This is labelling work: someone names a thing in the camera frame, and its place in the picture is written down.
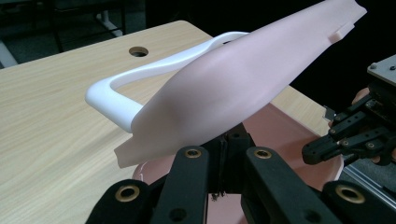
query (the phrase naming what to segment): white curved bracket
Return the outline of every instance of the white curved bracket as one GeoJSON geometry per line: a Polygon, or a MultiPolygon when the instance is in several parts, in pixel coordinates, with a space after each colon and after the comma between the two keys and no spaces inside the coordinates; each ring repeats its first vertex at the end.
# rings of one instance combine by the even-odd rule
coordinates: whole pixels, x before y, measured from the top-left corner
{"type": "Polygon", "coordinates": [[[134,116],[143,106],[119,94],[116,92],[116,89],[145,77],[154,77],[176,71],[210,50],[246,34],[247,33],[243,32],[229,32],[218,35],[200,45],[186,49],[157,62],[149,63],[113,77],[102,79],[88,88],[85,101],[120,126],[124,131],[131,133],[131,124],[134,116]]]}

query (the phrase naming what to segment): wooden tabletop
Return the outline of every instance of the wooden tabletop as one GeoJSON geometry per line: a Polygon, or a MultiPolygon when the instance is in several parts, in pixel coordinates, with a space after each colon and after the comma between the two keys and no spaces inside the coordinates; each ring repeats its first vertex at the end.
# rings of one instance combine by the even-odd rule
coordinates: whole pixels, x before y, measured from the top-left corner
{"type": "MultiPolygon", "coordinates": [[[[0,222],[84,223],[114,183],[130,178],[114,148],[131,135],[84,101],[94,82],[211,38],[185,21],[0,70],[0,222]],[[148,50],[145,57],[129,53],[148,50]]],[[[120,89],[144,104],[172,74],[120,89]]],[[[293,88],[273,104],[316,133],[324,108],[293,88]]]]}

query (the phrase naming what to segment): pink plastic part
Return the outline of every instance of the pink plastic part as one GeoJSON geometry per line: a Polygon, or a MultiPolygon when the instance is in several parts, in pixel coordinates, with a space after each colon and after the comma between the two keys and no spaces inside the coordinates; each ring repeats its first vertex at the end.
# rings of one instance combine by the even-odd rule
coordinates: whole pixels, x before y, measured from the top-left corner
{"type": "Polygon", "coordinates": [[[115,150],[119,166],[201,145],[249,118],[365,12],[353,0],[326,0],[192,61],[136,114],[133,137],[115,150]]]}
{"type": "MultiPolygon", "coordinates": [[[[343,161],[340,156],[317,165],[304,163],[301,154],[303,145],[318,136],[272,104],[268,104],[243,123],[257,146],[275,150],[307,185],[322,190],[326,182],[338,179],[341,174],[343,161]]],[[[141,163],[136,167],[133,179],[151,184],[169,172],[173,160],[174,156],[169,156],[141,163]]],[[[240,195],[228,194],[215,202],[209,199],[207,223],[247,223],[240,198],[240,195]]]]}

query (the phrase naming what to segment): white plastic handle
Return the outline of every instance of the white plastic handle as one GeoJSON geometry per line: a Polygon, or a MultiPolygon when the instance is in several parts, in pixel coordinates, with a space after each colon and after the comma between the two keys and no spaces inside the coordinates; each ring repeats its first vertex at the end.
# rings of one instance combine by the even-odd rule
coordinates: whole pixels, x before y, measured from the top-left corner
{"type": "Polygon", "coordinates": [[[102,79],[88,88],[85,101],[108,119],[119,125],[124,131],[131,133],[131,124],[134,116],[143,106],[119,94],[116,92],[116,89],[145,77],[154,77],[178,70],[210,50],[246,34],[247,33],[244,32],[229,32],[218,35],[200,45],[186,49],[157,62],[149,63],[113,77],[102,79]]]}

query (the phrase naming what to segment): round hole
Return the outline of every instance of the round hole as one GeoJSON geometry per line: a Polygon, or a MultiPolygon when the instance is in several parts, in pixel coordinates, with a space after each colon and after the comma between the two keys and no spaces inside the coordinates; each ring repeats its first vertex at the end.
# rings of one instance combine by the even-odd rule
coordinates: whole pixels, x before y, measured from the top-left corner
{"type": "Polygon", "coordinates": [[[254,155],[260,159],[269,159],[271,158],[271,152],[264,150],[264,149],[257,149],[254,151],[254,155]]]}
{"type": "Polygon", "coordinates": [[[169,213],[169,218],[174,222],[183,221],[186,216],[187,212],[182,208],[175,208],[169,213]]]}
{"type": "Polygon", "coordinates": [[[116,199],[122,203],[133,201],[139,196],[140,190],[135,185],[121,186],[116,192],[116,199]]]}
{"type": "Polygon", "coordinates": [[[188,158],[198,158],[201,156],[201,151],[198,149],[189,149],[185,152],[185,155],[188,158]]]}
{"type": "Polygon", "coordinates": [[[304,218],[310,223],[320,223],[321,221],[320,214],[312,210],[304,211],[304,218]]]}
{"type": "Polygon", "coordinates": [[[339,185],[335,188],[335,192],[342,199],[344,199],[350,203],[364,203],[365,202],[364,196],[352,187],[345,186],[345,185],[339,185]]]}
{"type": "Polygon", "coordinates": [[[149,54],[149,51],[143,47],[132,47],[129,49],[129,53],[134,57],[145,57],[149,54]]]}
{"type": "Polygon", "coordinates": [[[373,148],[375,145],[373,143],[367,143],[367,147],[373,148]]]}

